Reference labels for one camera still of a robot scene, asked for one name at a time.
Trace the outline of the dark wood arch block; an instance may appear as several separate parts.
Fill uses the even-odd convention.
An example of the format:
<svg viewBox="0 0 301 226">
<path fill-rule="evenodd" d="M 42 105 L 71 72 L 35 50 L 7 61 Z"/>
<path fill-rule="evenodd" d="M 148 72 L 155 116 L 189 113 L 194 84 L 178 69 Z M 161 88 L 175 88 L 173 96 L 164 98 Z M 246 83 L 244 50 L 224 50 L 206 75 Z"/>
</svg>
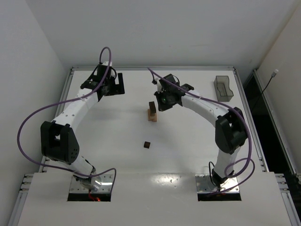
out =
<svg viewBox="0 0 301 226">
<path fill-rule="evenodd" d="M 156 114 L 156 106 L 155 106 L 155 102 L 151 101 L 149 102 L 149 115 L 150 117 L 154 117 Z"/>
</svg>

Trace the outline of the light wood plank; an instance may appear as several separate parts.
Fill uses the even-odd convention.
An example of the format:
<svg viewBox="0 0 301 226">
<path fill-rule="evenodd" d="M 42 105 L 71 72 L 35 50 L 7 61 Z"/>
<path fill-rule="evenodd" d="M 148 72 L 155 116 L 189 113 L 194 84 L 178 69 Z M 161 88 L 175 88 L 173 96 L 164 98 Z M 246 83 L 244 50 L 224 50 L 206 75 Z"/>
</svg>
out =
<svg viewBox="0 0 301 226">
<path fill-rule="evenodd" d="M 157 122 L 157 114 L 154 114 L 152 117 L 151 117 L 151 120 L 153 122 Z"/>
</svg>

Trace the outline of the clear grey plastic bin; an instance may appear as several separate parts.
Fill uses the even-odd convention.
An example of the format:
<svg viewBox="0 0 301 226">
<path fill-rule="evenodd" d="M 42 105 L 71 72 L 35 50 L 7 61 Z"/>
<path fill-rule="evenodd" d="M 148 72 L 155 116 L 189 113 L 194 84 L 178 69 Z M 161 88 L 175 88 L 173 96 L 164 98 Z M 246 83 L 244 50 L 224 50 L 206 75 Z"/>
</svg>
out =
<svg viewBox="0 0 301 226">
<path fill-rule="evenodd" d="M 229 102 L 234 93 L 230 89 L 230 79 L 228 76 L 216 76 L 214 80 L 214 89 L 219 102 Z"/>
</svg>

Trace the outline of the small dark wood cube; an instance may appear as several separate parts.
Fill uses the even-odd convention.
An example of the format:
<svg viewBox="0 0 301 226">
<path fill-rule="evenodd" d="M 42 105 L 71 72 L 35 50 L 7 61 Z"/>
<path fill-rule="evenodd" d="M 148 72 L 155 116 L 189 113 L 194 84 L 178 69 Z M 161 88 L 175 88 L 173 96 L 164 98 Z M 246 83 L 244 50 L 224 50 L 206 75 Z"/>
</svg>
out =
<svg viewBox="0 0 301 226">
<path fill-rule="evenodd" d="M 146 148 L 146 149 L 149 149 L 150 145 L 151 145 L 150 142 L 145 141 L 143 147 Z"/>
</svg>

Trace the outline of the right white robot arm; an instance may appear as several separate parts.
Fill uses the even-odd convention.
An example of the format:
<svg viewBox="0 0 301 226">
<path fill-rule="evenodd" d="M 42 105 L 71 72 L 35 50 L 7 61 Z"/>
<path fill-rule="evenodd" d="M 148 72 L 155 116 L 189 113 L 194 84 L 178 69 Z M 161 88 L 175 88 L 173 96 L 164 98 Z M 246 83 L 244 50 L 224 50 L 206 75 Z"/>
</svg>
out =
<svg viewBox="0 0 301 226">
<path fill-rule="evenodd" d="M 211 170 L 211 183 L 220 188 L 234 174 L 233 163 L 247 139 L 245 126 L 241 119 L 228 107 L 220 107 L 205 101 L 193 86 L 185 83 L 180 85 L 172 74 L 163 79 L 153 79 L 157 86 L 154 93 L 158 110 L 163 112 L 174 105 L 190 109 L 206 119 L 215 128 L 215 143 L 219 148 L 216 164 Z"/>
</svg>

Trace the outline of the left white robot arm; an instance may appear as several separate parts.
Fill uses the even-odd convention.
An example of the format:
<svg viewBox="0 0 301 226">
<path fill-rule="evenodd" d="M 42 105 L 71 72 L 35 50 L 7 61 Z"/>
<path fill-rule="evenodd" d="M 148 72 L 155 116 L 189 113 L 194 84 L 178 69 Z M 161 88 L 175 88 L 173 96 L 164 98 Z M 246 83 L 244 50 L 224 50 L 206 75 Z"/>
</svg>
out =
<svg viewBox="0 0 301 226">
<path fill-rule="evenodd" d="M 76 129 L 102 97 L 124 93 L 122 74 L 117 73 L 111 63 L 100 63 L 81 84 L 76 99 L 60 115 L 51 122 L 43 122 L 40 127 L 42 155 L 71 170 L 76 180 L 87 189 L 97 190 L 101 178 L 96 175 L 95 167 L 79 154 Z"/>
</svg>

